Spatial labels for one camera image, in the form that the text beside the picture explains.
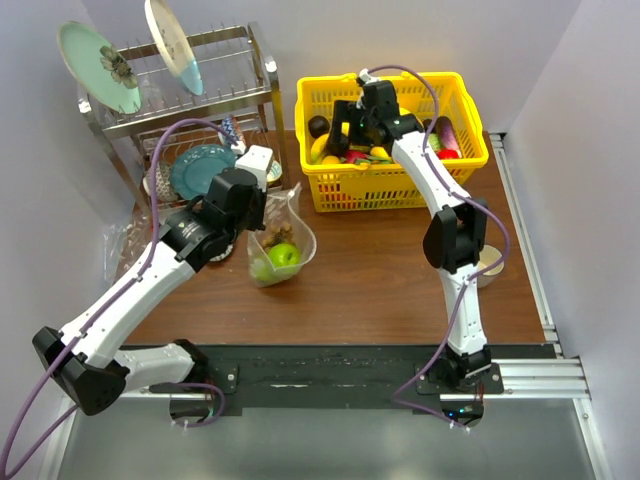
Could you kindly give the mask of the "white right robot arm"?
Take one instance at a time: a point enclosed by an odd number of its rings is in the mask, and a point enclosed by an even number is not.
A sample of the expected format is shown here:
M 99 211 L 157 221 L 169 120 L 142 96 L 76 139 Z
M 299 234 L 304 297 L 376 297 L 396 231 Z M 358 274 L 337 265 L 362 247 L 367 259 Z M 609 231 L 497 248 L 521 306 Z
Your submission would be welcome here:
M 401 114 L 390 81 L 373 78 L 358 84 L 358 100 L 334 103 L 328 145 L 337 152 L 350 142 L 384 148 L 424 198 L 431 220 L 423 251 L 440 276 L 449 317 L 446 345 L 425 374 L 456 392 L 469 392 L 491 366 L 477 287 L 486 203 L 474 201 L 454 180 L 429 145 L 421 122 Z

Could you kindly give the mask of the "clear polka dot zip bag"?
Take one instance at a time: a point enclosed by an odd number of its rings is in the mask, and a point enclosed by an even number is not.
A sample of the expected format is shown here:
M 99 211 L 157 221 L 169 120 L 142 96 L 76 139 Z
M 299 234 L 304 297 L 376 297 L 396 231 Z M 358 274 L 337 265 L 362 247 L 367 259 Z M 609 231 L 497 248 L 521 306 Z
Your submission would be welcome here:
M 265 229 L 249 233 L 249 275 L 260 288 L 291 280 L 316 254 L 316 236 L 300 215 L 301 193 L 300 183 L 269 193 Z

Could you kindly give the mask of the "yellow lemon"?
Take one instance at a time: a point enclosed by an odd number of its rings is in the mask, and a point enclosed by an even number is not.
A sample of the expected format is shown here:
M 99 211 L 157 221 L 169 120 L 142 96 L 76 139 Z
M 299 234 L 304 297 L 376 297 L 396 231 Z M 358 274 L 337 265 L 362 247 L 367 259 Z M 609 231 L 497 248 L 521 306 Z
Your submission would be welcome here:
M 327 155 L 321 160 L 321 165 L 323 166 L 341 165 L 341 164 L 342 164 L 342 159 L 334 155 Z

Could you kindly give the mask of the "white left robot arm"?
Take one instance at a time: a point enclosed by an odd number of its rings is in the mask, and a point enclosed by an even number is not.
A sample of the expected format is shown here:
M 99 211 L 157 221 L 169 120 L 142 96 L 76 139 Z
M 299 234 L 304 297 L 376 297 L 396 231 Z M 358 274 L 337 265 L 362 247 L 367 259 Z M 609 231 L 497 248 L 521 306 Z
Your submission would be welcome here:
M 204 196 L 168 216 L 137 267 L 123 275 L 92 307 L 61 330 L 44 327 L 32 343 L 50 377 L 88 416 L 109 408 L 123 393 L 175 383 L 196 392 L 208 362 L 190 342 L 124 351 L 131 332 L 173 290 L 225 253 L 245 230 L 261 230 L 267 175 L 226 168 Z

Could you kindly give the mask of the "green apple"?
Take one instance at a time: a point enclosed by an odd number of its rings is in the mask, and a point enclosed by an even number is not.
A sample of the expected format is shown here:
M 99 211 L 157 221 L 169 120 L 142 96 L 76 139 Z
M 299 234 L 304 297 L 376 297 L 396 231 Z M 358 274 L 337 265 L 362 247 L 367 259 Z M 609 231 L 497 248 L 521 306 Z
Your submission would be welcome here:
M 253 258 L 249 264 L 249 273 L 256 282 L 268 283 L 273 278 L 271 263 L 263 258 Z
M 295 244 L 283 242 L 269 250 L 268 258 L 275 268 L 284 268 L 298 265 L 301 254 Z

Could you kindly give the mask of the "brown longan bunch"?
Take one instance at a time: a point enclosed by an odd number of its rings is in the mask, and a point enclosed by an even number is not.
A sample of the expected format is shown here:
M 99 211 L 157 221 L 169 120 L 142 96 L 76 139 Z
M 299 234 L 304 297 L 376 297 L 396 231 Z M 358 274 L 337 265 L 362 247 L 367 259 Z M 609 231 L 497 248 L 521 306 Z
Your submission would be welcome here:
M 270 232 L 262 240 L 261 245 L 265 250 L 269 250 L 284 243 L 295 244 L 293 227 L 288 222 L 279 226 L 272 226 Z

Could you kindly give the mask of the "dark mangosteen front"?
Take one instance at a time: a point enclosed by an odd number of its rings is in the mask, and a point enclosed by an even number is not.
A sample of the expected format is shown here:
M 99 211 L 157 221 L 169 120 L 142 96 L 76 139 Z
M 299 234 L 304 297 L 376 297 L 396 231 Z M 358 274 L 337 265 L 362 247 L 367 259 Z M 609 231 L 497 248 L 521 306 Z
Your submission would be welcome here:
M 344 157 L 349 150 L 349 139 L 346 135 L 341 134 L 339 137 L 333 138 L 329 136 L 327 138 L 325 150 L 328 155 L 335 157 Z

